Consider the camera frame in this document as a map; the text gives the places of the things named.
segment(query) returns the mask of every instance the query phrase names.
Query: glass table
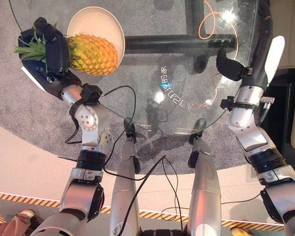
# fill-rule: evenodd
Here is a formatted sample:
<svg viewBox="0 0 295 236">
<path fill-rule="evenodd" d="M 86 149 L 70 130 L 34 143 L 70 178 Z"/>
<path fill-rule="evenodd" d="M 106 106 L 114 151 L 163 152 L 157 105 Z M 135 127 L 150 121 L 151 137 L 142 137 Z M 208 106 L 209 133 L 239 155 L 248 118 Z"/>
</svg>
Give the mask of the glass table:
<svg viewBox="0 0 295 236">
<path fill-rule="evenodd" d="M 223 115 L 221 99 L 235 95 L 240 82 L 217 74 L 216 54 L 224 47 L 228 57 L 247 65 L 257 12 L 257 0 L 10 0 L 10 4 L 21 30 L 31 28 L 41 16 L 51 24 L 57 22 L 64 34 L 73 15 L 84 7 L 112 12 L 126 43 L 118 69 L 107 76 L 72 71 L 82 83 L 98 85 L 103 92 L 132 86 L 137 96 L 134 122 L 165 135 L 196 132 L 193 126 L 199 118 L 205 118 L 208 127 Z M 100 99 L 124 118 L 131 117 L 133 100 L 127 88 Z"/>
</svg>

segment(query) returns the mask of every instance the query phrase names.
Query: white bowl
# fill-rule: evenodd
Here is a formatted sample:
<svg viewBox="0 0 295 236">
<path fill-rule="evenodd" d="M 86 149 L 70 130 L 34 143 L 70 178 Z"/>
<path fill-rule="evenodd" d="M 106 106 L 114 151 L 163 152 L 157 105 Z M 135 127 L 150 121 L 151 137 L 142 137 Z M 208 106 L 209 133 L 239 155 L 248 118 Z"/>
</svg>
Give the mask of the white bowl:
<svg viewBox="0 0 295 236">
<path fill-rule="evenodd" d="M 116 48 L 120 65 L 125 50 L 124 34 L 119 21 L 111 12 L 98 6 L 81 9 L 72 17 L 67 30 L 68 36 L 76 34 L 105 38 Z"/>
</svg>

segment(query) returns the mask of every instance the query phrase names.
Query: silver robot arm segment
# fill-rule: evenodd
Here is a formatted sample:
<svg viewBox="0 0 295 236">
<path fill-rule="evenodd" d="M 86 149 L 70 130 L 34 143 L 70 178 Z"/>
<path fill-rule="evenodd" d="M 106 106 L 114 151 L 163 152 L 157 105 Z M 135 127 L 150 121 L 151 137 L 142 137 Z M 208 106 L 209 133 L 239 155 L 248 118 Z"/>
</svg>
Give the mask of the silver robot arm segment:
<svg viewBox="0 0 295 236">
<path fill-rule="evenodd" d="M 271 58 L 270 50 L 266 61 Z M 268 82 L 275 73 L 275 70 L 271 71 L 272 77 L 268 77 Z M 255 124 L 253 107 L 264 102 L 265 108 L 269 109 L 273 102 L 271 98 L 262 97 L 263 92 L 259 86 L 242 85 L 227 126 L 236 134 L 259 182 L 265 186 L 261 196 L 269 215 L 273 220 L 284 223 L 287 236 L 295 236 L 295 171 L 285 162 L 268 134 Z"/>
<path fill-rule="evenodd" d="M 63 89 L 62 99 L 73 106 L 81 97 L 82 87 Z M 79 105 L 75 118 L 82 129 L 82 150 L 73 168 L 60 202 L 60 213 L 48 217 L 31 235 L 82 236 L 86 223 L 95 218 L 104 203 L 100 186 L 106 154 L 112 143 L 108 110 L 100 104 Z"/>
</svg>

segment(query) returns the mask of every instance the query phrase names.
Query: black cable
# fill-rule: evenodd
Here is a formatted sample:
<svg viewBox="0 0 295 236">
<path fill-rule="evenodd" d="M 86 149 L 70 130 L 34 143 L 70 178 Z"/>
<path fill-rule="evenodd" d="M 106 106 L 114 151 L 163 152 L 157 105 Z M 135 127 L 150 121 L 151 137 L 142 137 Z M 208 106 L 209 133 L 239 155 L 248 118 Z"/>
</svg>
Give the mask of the black cable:
<svg viewBox="0 0 295 236">
<path fill-rule="evenodd" d="M 132 198 L 132 200 L 131 200 L 131 203 L 130 203 L 130 205 L 129 205 L 129 207 L 128 207 L 127 213 L 126 213 L 126 215 L 125 215 L 125 217 L 124 217 L 124 220 L 123 220 L 123 224 L 122 224 L 121 230 L 120 230 L 120 232 L 119 232 L 119 234 L 118 234 L 117 236 L 121 236 L 121 234 L 122 234 L 122 232 L 123 232 L 123 230 L 124 230 L 124 227 L 125 227 L 125 225 L 126 225 L 126 222 L 127 222 L 127 219 L 128 219 L 129 213 L 130 213 L 130 210 L 131 210 L 131 208 L 132 208 L 132 205 L 133 205 L 134 201 L 136 200 L 136 198 L 137 198 L 137 196 L 138 196 L 138 194 L 139 194 L 141 188 L 143 187 L 144 183 L 147 181 L 147 179 L 148 179 L 148 177 L 151 175 L 151 173 L 154 171 L 154 169 L 156 168 L 156 166 L 158 165 L 158 163 L 160 163 L 161 160 L 166 159 L 165 156 L 166 156 L 166 155 L 164 155 L 162 158 L 160 158 L 160 159 L 159 159 L 159 160 L 153 165 L 153 167 L 149 170 L 149 172 L 145 175 L 144 180 L 143 180 L 142 183 L 140 184 L 138 190 L 136 191 L 136 193 L 134 194 L 134 196 L 133 196 L 133 198 Z"/>
<path fill-rule="evenodd" d="M 113 155 L 113 153 L 114 153 L 114 150 L 115 150 L 115 145 L 116 145 L 116 143 L 117 143 L 118 140 L 121 138 L 121 136 L 125 133 L 126 129 L 128 128 L 128 126 L 129 126 L 130 123 L 132 122 L 133 117 L 134 117 L 134 114 L 135 114 L 135 112 L 136 112 L 136 106 L 137 106 L 136 92 L 135 92 L 134 89 L 133 89 L 131 86 L 129 86 L 129 85 L 123 85 L 123 86 L 119 86 L 119 87 L 117 87 L 117 88 L 114 88 L 114 89 L 110 90 L 109 92 L 105 93 L 102 97 L 105 97 L 105 96 L 107 96 L 108 94 L 110 94 L 110 93 L 116 91 L 117 89 L 121 89 L 121 88 L 130 88 L 130 89 L 133 91 L 133 95 L 134 95 L 134 108 L 133 108 L 133 113 L 132 113 L 132 116 L 131 116 L 131 119 L 130 119 L 129 123 L 127 124 L 127 126 L 124 128 L 124 130 L 122 131 L 122 133 L 119 135 L 119 137 L 118 137 L 118 138 L 116 139 L 116 141 L 114 142 L 114 145 L 113 145 L 112 151 L 111 151 L 109 157 L 107 158 L 107 160 L 106 160 L 106 162 L 105 162 L 105 164 L 104 164 L 104 168 L 103 168 L 103 169 L 104 169 L 105 172 L 106 172 L 106 170 L 105 170 L 105 165 L 107 164 L 107 162 L 108 162 L 108 161 L 110 160 L 110 158 L 112 157 L 112 155 Z"/>
<path fill-rule="evenodd" d="M 71 139 L 74 138 L 74 136 L 77 135 L 77 133 L 79 131 L 79 127 L 80 127 L 78 121 L 74 117 L 72 117 L 72 120 L 75 125 L 75 130 L 74 130 L 73 134 L 69 138 L 67 138 L 66 141 L 64 141 L 64 143 L 65 144 L 80 144 L 82 141 L 69 142 Z"/>
<path fill-rule="evenodd" d="M 255 198 L 259 197 L 259 195 L 260 195 L 260 193 L 259 193 L 257 196 L 255 196 L 255 197 L 253 197 L 253 198 L 251 198 L 251 199 L 248 199 L 248 200 L 235 201 L 235 202 L 227 202 L 227 203 L 221 203 L 221 205 L 223 205 L 223 204 L 229 204 L 229 203 L 244 203 L 244 202 L 248 202 L 248 201 L 254 200 Z"/>
<path fill-rule="evenodd" d="M 165 170 L 165 166 L 164 166 L 164 159 L 162 160 L 162 164 L 163 164 L 163 170 L 164 170 L 164 173 L 165 173 L 165 176 L 166 176 L 166 179 L 168 180 L 169 184 L 171 185 L 174 193 L 175 193 L 175 199 L 174 199 L 174 202 L 175 202 L 175 210 L 176 210 L 176 199 L 177 199 L 177 203 L 178 203 L 178 209 L 179 209 L 179 216 L 180 216 L 180 226 L 181 226 L 181 231 L 183 231 L 183 226 L 182 226 L 182 216 L 181 216 L 181 208 L 180 208 L 180 203 L 179 203 L 179 199 L 178 199 L 178 196 L 177 196 L 177 189 L 178 189 L 178 175 L 177 175 L 177 172 L 176 170 L 174 169 L 174 167 L 172 166 L 172 164 L 169 162 L 168 159 L 165 159 L 167 160 L 167 162 L 171 165 L 172 169 L 174 170 L 175 172 L 175 175 L 176 175 L 176 179 L 177 179 L 177 185 L 176 185 L 176 190 L 174 189 L 171 181 L 169 180 L 168 176 L 167 176 L 167 173 L 166 173 L 166 170 Z"/>
<path fill-rule="evenodd" d="M 164 211 L 166 211 L 166 210 L 169 210 L 169 209 L 177 209 L 178 207 L 168 207 L 168 208 L 165 208 L 165 209 L 163 209 L 162 210 L 162 212 L 161 212 L 161 218 L 163 219 L 163 220 L 166 220 L 165 218 L 163 218 L 163 213 L 164 213 Z M 186 207 L 179 207 L 180 209 L 185 209 L 185 210 L 189 210 L 189 208 L 186 208 Z M 174 217 L 174 218 L 171 218 L 171 219 L 168 219 L 168 220 L 166 220 L 166 221 L 174 221 L 174 220 L 176 220 L 176 216 Z"/>
<path fill-rule="evenodd" d="M 260 195 L 260 193 L 259 193 L 257 196 L 255 196 L 255 197 L 253 197 L 253 198 L 251 198 L 251 199 L 248 199 L 248 200 L 235 201 L 235 202 L 226 202 L 226 203 L 221 203 L 221 205 L 223 205 L 223 204 L 229 204 L 229 203 L 244 203 L 244 202 L 248 202 L 248 201 L 254 200 L 255 198 L 259 197 L 259 195 Z M 168 209 L 174 209 L 174 208 L 177 208 L 177 207 L 168 207 L 168 208 L 163 209 L 162 212 L 161 212 L 161 218 L 162 218 L 163 220 L 166 220 L 166 219 L 163 218 L 163 213 L 164 213 L 164 211 L 166 211 L 166 210 L 168 210 Z M 186 208 L 186 207 L 180 207 L 180 209 L 189 210 L 189 208 Z"/>
<path fill-rule="evenodd" d="M 256 126 L 260 126 L 264 122 L 268 112 L 269 112 L 269 109 L 263 109 L 259 122 L 256 124 Z"/>
</svg>

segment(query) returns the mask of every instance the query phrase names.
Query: shoe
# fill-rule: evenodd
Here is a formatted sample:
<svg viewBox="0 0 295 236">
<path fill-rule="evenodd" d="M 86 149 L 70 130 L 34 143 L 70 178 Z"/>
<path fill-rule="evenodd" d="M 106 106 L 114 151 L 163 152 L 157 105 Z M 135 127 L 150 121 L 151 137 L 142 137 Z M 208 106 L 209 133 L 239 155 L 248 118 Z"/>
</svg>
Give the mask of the shoe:
<svg viewBox="0 0 295 236">
<path fill-rule="evenodd" d="M 126 118 L 123 120 L 123 126 L 126 129 L 126 135 L 127 137 L 132 137 L 133 143 L 135 144 L 137 142 L 136 137 L 136 128 L 134 126 L 134 123 L 130 123 L 130 118 Z"/>
<path fill-rule="evenodd" d="M 35 216 L 35 211 L 31 210 L 31 209 L 25 209 L 25 210 L 22 210 L 20 212 L 20 214 L 25 214 L 27 215 L 29 218 L 32 218 L 33 216 Z"/>
<path fill-rule="evenodd" d="M 232 236 L 253 236 L 252 234 L 246 232 L 241 228 L 232 228 L 231 229 Z"/>
<path fill-rule="evenodd" d="M 189 143 L 191 145 L 193 145 L 193 139 L 196 138 L 196 139 L 199 139 L 202 137 L 202 133 L 203 133 L 203 130 L 204 128 L 206 127 L 207 125 L 207 121 L 206 119 L 204 118 L 200 118 L 196 121 L 195 125 L 193 126 L 193 129 L 194 130 L 199 130 L 198 132 L 190 135 L 190 138 L 189 138 Z"/>
</svg>

